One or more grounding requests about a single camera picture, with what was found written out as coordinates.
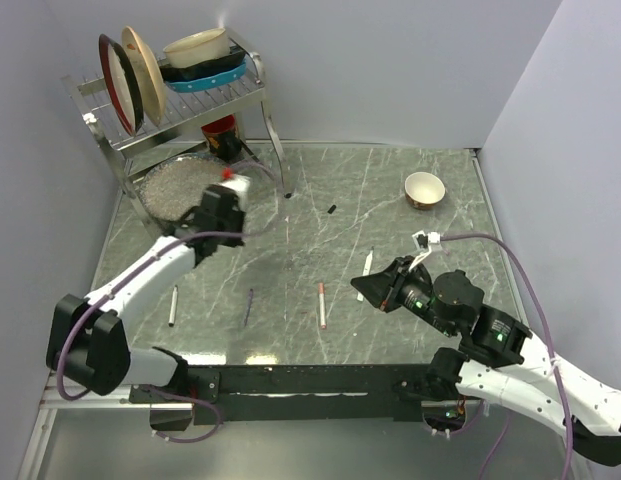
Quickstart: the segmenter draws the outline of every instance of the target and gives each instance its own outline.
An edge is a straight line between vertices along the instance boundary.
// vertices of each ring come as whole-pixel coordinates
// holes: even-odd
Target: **metal dish rack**
[[[237,119],[239,135],[245,143],[241,110],[252,105],[261,103],[263,120],[279,161],[285,197],[289,198],[292,195],[294,187],[291,184],[290,166],[285,159],[281,140],[272,122],[261,57],[236,32],[229,28],[226,28],[226,31],[231,41],[244,50],[252,60],[254,72],[248,69],[244,76],[234,82],[202,92],[179,94],[166,88],[167,107],[161,124],[156,127],[150,122],[144,122],[134,137],[129,136],[119,123],[105,90],[103,77],[90,81],[84,79],[84,83],[81,84],[75,83],[70,76],[62,78],[66,90],[119,181],[123,193],[130,199],[135,212],[153,237],[161,235],[161,226],[141,203],[134,183],[165,159],[130,174],[132,158],[185,133],[200,131],[202,126],[231,114]]]

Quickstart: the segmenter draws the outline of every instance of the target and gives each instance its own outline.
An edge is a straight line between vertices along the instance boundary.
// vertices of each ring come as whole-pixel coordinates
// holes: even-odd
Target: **marble countertop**
[[[270,148],[254,150],[266,164],[274,158]],[[185,275],[175,327],[168,327],[168,289],[127,332],[129,343],[167,348],[191,364],[427,363],[438,348],[457,346],[458,338],[442,336],[405,309],[384,314],[358,302],[350,279],[361,275],[372,246],[373,272],[414,253],[410,235],[421,229],[494,232],[470,152],[313,145],[286,145],[285,151],[298,174],[295,195],[277,207],[272,185],[255,174],[246,229],[261,228],[277,208],[285,220],[243,248],[221,247]],[[446,185],[445,198],[431,211],[417,211],[404,199],[403,182],[415,171],[432,172]],[[124,197],[95,285],[114,278],[152,243]],[[472,240],[447,248],[447,255],[426,261],[433,278],[462,269],[485,290],[486,303],[516,314],[495,246]],[[326,330],[318,325],[319,282],[326,289]]]

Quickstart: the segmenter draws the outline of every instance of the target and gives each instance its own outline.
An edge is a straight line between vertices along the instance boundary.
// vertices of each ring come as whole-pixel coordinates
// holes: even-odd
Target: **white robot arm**
[[[605,385],[559,356],[510,315],[483,303],[483,290],[457,270],[434,282],[423,265],[440,251],[441,235],[417,232],[420,252],[398,257],[384,271],[351,284],[374,307],[410,310],[459,349],[441,348],[426,385],[406,385],[417,395],[481,398],[503,405],[566,436],[565,415],[553,375],[558,368],[572,414],[574,449],[604,465],[621,463],[621,390]]]
[[[201,204],[117,278],[85,298],[64,297],[55,308],[47,365],[58,369],[72,329],[83,321],[63,359],[66,377],[99,395],[107,395],[121,385],[140,384],[183,391],[187,362],[156,347],[129,348],[126,332],[150,301],[212,255],[218,246],[243,245],[249,186],[250,180],[241,175],[229,175],[210,185]],[[90,309],[94,312],[86,316]]]

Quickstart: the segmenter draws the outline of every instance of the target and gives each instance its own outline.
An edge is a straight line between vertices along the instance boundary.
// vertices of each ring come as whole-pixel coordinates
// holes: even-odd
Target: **plate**
[[[126,133],[134,136],[143,121],[143,104],[130,60],[121,45],[103,34],[99,35],[99,60],[112,106]]]
[[[203,77],[211,77],[219,73],[237,68],[243,62],[246,52],[234,46],[230,54],[214,60],[206,60],[191,67],[176,68],[170,64],[162,65],[161,76],[166,82],[191,82]]]
[[[139,185],[148,213],[162,222],[179,222],[212,183],[220,182],[227,165],[208,153],[182,153],[150,170]]]
[[[143,109],[150,121],[158,127],[166,110],[166,92],[157,59],[132,27],[123,29],[121,43],[139,82]]]
[[[169,89],[177,93],[192,93],[208,90],[209,88],[220,87],[227,83],[234,82],[237,78],[246,73],[246,62],[237,68],[233,68],[224,73],[213,75],[212,77],[199,78],[191,82],[166,82]]]

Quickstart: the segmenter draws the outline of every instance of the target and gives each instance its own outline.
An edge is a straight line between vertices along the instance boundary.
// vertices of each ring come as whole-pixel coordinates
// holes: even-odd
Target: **red cup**
[[[228,115],[216,122],[201,127],[208,140],[210,153],[226,162],[234,160],[241,153],[239,129],[234,115]]]

